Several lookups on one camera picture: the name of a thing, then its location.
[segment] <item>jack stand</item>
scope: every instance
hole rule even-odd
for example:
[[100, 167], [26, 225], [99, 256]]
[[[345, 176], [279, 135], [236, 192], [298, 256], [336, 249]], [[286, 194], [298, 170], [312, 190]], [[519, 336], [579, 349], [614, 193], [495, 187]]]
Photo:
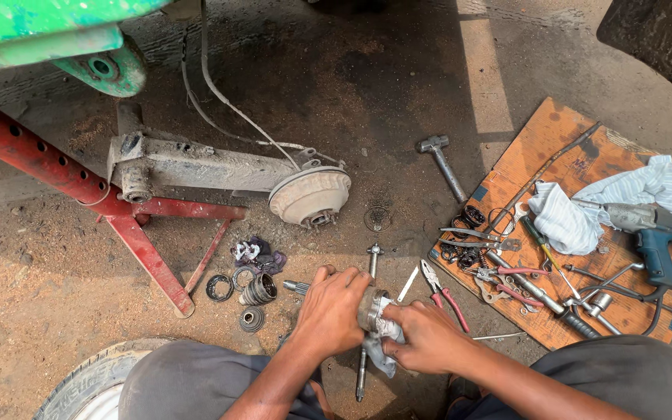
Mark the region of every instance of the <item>jack stand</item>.
[[[41, 180], [81, 205], [105, 217], [142, 267], [170, 299], [175, 316], [193, 313], [189, 293], [196, 287], [207, 263], [233, 219], [244, 219], [247, 208], [154, 197], [144, 203], [118, 198], [122, 192], [105, 178], [71, 159], [32, 131], [0, 111], [0, 159]], [[183, 287], [141, 229], [150, 215], [225, 219], [191, 279]]]

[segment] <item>hand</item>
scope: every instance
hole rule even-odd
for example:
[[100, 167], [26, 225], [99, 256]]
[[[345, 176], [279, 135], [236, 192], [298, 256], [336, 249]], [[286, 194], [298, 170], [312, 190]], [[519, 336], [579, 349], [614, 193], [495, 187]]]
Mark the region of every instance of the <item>hand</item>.
[[342, 273], [333, 265], [318, 268], [287, 343], [296, 342], [319, 362], [360, 345], [364, 331], [357, 324], [357, 307], [372, 279], [354, 267]]
[[408, 306], [388, 305], [383, 318], [395, 320], [403, 328], [406, 344], [383, 338], [383, 353], [401, 366], [426, 374], [462, 375], [463, 364], [471, 360], [481, 345], [468, 338], [448, 314], [431, 303], [411, 302]]

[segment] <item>blue power tool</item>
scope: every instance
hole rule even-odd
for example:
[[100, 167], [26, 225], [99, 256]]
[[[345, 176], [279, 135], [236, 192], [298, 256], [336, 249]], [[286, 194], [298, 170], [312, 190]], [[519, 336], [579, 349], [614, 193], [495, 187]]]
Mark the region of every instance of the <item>blue power tool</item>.
[[637, 252], [644, 259], [647, 283], [662, 291], [672, 290], [672, 260], [667, 244], [672, 242], [672, 213], [649, 204], [593, 203], [572, 199], [572, 203], [586, 208], [603, 210], [611, 223], [637, 236]]

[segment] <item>white rag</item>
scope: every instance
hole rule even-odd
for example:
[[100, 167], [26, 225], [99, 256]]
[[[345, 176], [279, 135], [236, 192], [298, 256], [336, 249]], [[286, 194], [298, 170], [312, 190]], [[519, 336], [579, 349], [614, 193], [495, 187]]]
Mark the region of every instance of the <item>white rag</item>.
[[[601, 204], [658, 203], [672, 212], [672, 158], [653, 156], [647, 166], [602, 179], [572, 198]], [[555, 182], [536, 184], [528, 206], [537, 215], [535, 227], [563, 254], [591, 253], [603, 234], [600, 224], [613, 226], [608, 213], [573, 204]]]
[[376, 319], [375, 322], [378, 331], [368, 333], [364, 337], [364, 341], [362, 341], [362, 347], [367, 350], [367, 355], [372, 359], [375, 367], [384, 371], [388, 378], [392, 378], [396, 375], [396, 360], [383, 354], [381, 338], [390, 337], [391, 339], [396, 340], [399, 344], [406, 343], [406, 339], [403, 338], [403, 329], [401, 329], [400, 325], [392, 320], [382, 318], [382, 311], [389, 303], [395, 302], [392, 299], [387, 299], [385, 297], [380, 298], [378, 319]]

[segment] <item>white wheel rim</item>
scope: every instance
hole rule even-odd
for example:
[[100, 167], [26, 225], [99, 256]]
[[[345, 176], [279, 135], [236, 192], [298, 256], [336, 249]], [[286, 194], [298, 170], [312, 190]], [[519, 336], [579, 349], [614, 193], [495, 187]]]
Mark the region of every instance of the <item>white wheel rim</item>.
[[118, 420], [118, 399], [122, 389], [123, 384], [119, 383], [101, 392], [79, 410], [74, 420]]

